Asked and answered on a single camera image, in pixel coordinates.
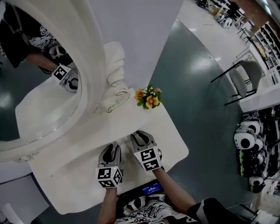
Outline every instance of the gray chair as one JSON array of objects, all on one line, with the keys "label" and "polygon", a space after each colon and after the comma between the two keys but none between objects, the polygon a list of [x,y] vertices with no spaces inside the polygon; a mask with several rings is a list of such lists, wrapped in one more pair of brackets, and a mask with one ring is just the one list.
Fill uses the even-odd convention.
[{"label": "gray chair", "polygon": [[[247,73],[249,80],[244,80],[240,72],[236,69],[238,66],[242,66]],[[222,77],[227,72],[229,72],[229,76],[237,90],[238,94],[232,95],[232,96],[241,96],[241,98],[233,100],[229,103],[226,103],[226,105],[229,105],[231,103],[237,102],[243,98],[246,98],[248,96],[251,96],[257,92],[259,81],[262,78],[262,68],[261,66],[255,62],[255,61],[239,61],[235,65],[233,65],[231,68],[223,72],[221,75],[213,79],[211,82],[214,82],[216,79]],[[251,81],[252,83],[252,90],[247,91],[247,83],[248,81]]]}]

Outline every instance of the person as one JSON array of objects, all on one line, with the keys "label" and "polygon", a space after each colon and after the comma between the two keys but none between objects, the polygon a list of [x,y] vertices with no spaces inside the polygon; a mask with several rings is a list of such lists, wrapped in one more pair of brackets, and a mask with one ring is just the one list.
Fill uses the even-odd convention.
[{"label": "person", "polygon": [[0,1],[0,8],[4,9],[0,22],[0,50],[14,68],[27,61],[51,74],[59,63],[68,65],[72,62],[56,38],[33,17],[3,1]]},{"label": "person", "polygon": [[136,198],[124,206],[120,214],[116,212],[119,206],[117,188],[107,189],[98,224],[243,223],[216,199],[197,204],[162,168],[153,170],[153,173],[165,194]]}]

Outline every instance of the orange flower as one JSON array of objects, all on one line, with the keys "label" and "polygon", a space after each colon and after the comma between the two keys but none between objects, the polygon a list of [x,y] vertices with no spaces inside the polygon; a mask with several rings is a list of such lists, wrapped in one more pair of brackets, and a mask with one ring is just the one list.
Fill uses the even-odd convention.
[{"label": "orange flower", "polygon": [[140,98],[142,98],[144,96],[144,92],[143,92],[143,90],[138,90],[136,93],[135,93],[135,99],[137,100],[137,101],[139,101],[139,99]]},{"label": "orange flower", "polygon": [[157,93],[157,92],[160,92],[160,93],[161,93],[162,91],[161,91],[161,89],[156,88],[156,89],[154,89],[154,92],[155,92],[155,93]]},{"label": "orange flower", "polygon": [[146,106],[148,108],[152,108],[153,105],[158,105],[158,98],[156,97],[153,98],[153,96],[147,97]]}]

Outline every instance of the gray floor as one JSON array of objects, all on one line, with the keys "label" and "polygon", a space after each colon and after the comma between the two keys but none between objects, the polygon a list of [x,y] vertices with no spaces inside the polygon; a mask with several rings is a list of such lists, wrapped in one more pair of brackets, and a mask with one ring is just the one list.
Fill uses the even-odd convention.
[{"label": "gray floor", "polygon": [[9,60],[1,54],[0,61],[3,63],[0,74],[0,141],[10,141],[19,138],[16,106],[50,75],[27,62],[13,68]]},{"label": "gray floor", "polygon": [[[237,103],[224,107],[233,89],[226,77],[210,82],[220,73],[204,45],[176,21],[151,83],[163,91],[164,106],[189,148],[188,157],[169,175],[197,202],[214,197],[231,207],[256,196],[247,190],[248,180],[238,175],[233,134],[242,112]],[[96,223],[100,208],[59,215],[50,207],[34,223]]]}]

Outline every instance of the round mirror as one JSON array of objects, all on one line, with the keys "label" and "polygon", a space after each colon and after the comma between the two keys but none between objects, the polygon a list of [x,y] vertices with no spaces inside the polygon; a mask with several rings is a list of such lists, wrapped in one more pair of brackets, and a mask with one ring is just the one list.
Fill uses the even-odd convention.
[{"label": "round mirror", "polygon": [[0,161],[7,161],[90,117],[105,88],[105,59],[86,1],[0,1],[0,16]]}]

